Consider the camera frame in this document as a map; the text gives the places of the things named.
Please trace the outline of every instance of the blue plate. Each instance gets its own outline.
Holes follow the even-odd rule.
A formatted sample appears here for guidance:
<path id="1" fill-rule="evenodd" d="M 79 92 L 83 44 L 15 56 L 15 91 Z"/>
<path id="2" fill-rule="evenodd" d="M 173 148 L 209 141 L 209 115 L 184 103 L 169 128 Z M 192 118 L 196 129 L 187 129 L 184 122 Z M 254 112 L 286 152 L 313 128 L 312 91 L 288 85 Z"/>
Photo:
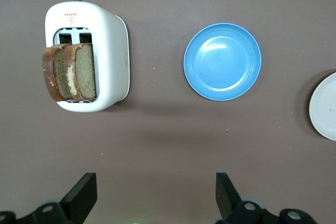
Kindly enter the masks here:
<path id="1" fill-rule="evenodd" d="M 190 86 L 214 101 L 237 98 L 258 78 L 261 53 L 246 29 L 219 23 L 199 31 L 184 54 L 184 73 Z"/>

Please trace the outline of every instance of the brown table surface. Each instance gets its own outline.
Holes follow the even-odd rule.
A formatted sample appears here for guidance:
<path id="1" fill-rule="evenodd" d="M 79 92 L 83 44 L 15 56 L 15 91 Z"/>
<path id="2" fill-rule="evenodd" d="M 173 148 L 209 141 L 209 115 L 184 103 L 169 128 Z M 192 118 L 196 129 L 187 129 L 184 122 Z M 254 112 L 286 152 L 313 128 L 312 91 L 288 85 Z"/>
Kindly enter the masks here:
<path id="1" fill-rule="evenodd" d="M 96 172 L 86 223 L 215 223 L 227 172 L 273 214 L 334 223 L 336 142 L 308 105 L 336 71 L 336 0 L 84 0 L 122 17 L 130 38 L 130 92 L 95 113 L 62 109 L 44 84 L 45 15 L 65 1 L 0 0 L 0 210 L 22 217 Z M 222 22 L 249 30 L 263 63 L 247 93 L 215 102 L 189 86 L 183 57 Z"/>

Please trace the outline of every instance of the toaster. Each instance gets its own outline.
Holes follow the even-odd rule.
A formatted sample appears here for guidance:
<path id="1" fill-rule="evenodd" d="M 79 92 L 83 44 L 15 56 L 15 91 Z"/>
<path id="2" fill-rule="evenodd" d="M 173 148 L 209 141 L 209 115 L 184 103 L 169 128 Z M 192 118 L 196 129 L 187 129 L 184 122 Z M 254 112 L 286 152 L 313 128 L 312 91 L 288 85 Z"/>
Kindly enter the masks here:
<path id="1" fill-rule="evenodd" d="M 95 112 L 123 100 L 130 87 L 128 31 L 124 21 L 101 6 L 63 2 L 52 6 L 45 20 L 46 46 L 92 43 L 97 96 L 87 101 L 57 102 L 74 112 Z"/>

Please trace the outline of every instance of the red logo on toaster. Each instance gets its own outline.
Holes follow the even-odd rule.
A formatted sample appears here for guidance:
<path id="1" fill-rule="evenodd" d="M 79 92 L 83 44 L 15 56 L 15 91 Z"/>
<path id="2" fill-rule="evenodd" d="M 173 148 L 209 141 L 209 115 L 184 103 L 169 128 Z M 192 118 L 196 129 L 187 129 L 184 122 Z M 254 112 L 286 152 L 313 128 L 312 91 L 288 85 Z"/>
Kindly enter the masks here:
<path id="1" fill-rule="evenodd" d="M 72 24 L 75 21 L 77 13 L 64 13 L 64 16 L 69 20 L 69 22 Z"/>

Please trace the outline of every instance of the bread slice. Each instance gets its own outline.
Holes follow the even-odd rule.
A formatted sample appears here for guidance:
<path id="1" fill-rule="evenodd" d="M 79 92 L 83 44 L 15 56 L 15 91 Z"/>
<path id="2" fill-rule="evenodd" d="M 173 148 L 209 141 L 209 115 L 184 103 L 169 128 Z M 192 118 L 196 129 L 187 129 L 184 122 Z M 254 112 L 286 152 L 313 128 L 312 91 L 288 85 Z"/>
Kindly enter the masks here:
<path id="1" fill-rule="evenodd" d="M 76 101 L 96 98 L 95 67 L 91 43 L 66 47 L 65 68 L 72 98 Z"/>
<path id="2" fill-rule="evenodd" d="M 50 96 L 57 102 L 72 98 L 64 68 L 64 49 L 69 45 L 54 45 L 43 52 L 42 65 L 45 83 Z"/>

